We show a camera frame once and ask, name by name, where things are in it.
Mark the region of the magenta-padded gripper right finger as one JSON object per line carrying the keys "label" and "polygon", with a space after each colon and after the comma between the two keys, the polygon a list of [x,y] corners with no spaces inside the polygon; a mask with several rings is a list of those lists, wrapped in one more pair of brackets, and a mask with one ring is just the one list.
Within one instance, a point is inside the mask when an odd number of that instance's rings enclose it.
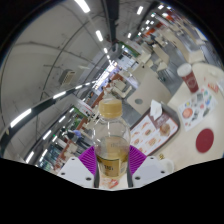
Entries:
{"label": "magenta-padded gripper right finger", "polygon": [[140,188],[168,175],[155,156],[146,156],[134,146],[130,147],[127,168],[129,188]]}

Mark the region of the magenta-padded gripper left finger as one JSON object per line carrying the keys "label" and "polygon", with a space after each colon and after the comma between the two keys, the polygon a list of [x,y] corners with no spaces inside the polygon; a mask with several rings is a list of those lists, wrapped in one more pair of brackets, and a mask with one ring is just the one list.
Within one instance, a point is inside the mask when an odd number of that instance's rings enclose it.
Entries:
{"label": "magenta-padded gripper left finger", "polygon": [[79,157],[71,157],[59,171],[58,176],[84,188],[99,187],[99,170],[94,147]]}

